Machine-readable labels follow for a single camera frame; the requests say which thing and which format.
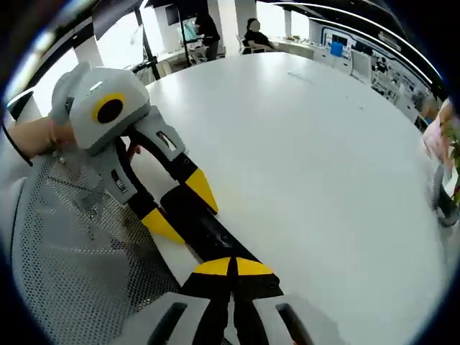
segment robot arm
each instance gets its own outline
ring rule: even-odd
[[[147,89],[131,71],[77,66],[56,84],[52,118],[60,123],[70,119],[77,145],[88,155],[107,191],[121,204],[128,203],[152,233],[184,242],[132,171],[121,136],[152,153],[172,178],[217,213],[205,175],[185,154],[178,133],[165,123],[156,106],[150,106]]]

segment desk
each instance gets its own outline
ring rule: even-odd
[[[166,75],[172,73],[170,63],[177,60],[184,60],[185,59],[185,50],[179,49],[175,52],[166,52],[164,54],[158,55],[158,64],[157,69],[160,77],[163,78]]]
[[[345,74],[351,74],[353,69],[351,60],[346,57],[333,56],[325,47],[282,39],[273,39],[271,42],[285,52],[318,61],[324,65],[340,70]]]
[[[350,344],[412,339],[443,291],[442,246],[420,132],[391,103],[283,52],[212,61],[147,90],[207,175],[219,221],[285,293],[320,308]],[[157,200],[175,185],[146,152],[133,168]],[[155,241],[184,283],[194,256]]]

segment black circle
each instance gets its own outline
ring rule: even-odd
[[[111,99],[105,103],[98,111],[98,121],[102,124],[108,124],[120,115],[123,109],[123,102],[119,99]]]

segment white pillar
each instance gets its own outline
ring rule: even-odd
[[[286,37],[289,37],[291,35],[291,27],[292,27],[292,23],[293,23],[293,19],[292,19],[292,12],[291,11],[286,11],[285,10],[285,31],[286,31]]]
[[[310,20],[310,38],[311,42],[321,43],[321,30],[323,29],[323,25],[315,22],[314,20]]]
[[[216,25],[219,36],[222,38],[221,15],[219,14],[218,0],[208,0],[208,11],[214,21],[214,24]]]
[[[90,63],[91,67],[104,66],[94,36],[73,49],[79,63]]]
[[[178,28],[180,25],[168,25],[166,17],[166,7],[161,6],[155,8],[155,16],[158,21],[158,28],[160,29],[161,37],[163,39],[163,45],[165,46],[165,52],[175,52],[180,49],[180,34]]]
[[[226,48],[226,56],[238,55],[239,43],[238,21],[236,19],[236,8],[234,0],[217,0],[218,12],[221,19],[222,42]]]
[[[243,37],[247,31],[247,20],[257,18],[257,8],[255,0],[235,0],[236,18],[238,21],[238,33]]]

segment window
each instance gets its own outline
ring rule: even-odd
[[[308,40],[310,37],[310,21],[308,17],[292,11],[291,19],[291,35],[297,35],[300,38]]]
[[[10,101],[19,95],[27,86],[30,78],[37,69],[37,64],[42,55],[51,46],[55,35],[52,32],[44,31],[34,41],[29,52],[24,56],[19,67],[13,75],[5,91],[5,101]]]
[[[163,38],[161,37],[160,26],[153,7],[141,9],[142,22],[144,23],[145,34],[149,42],[152,54],[160,54],[165,50]]]
[[[77,55],[70,49],[42,76],[34,87],[34,100],[42,116],[47,116],[51,110],[52,91],[59,78],[70,72],[78,65]]]
[[[134,12],[119,19],[100,40],[96,41],[103,66],[127,68],[144,60],[142,27],[139,27]]]
[[[258,1],[256,5],[260,32],[268,37],[286,36],[285,10],[277,5],[261,1]]]

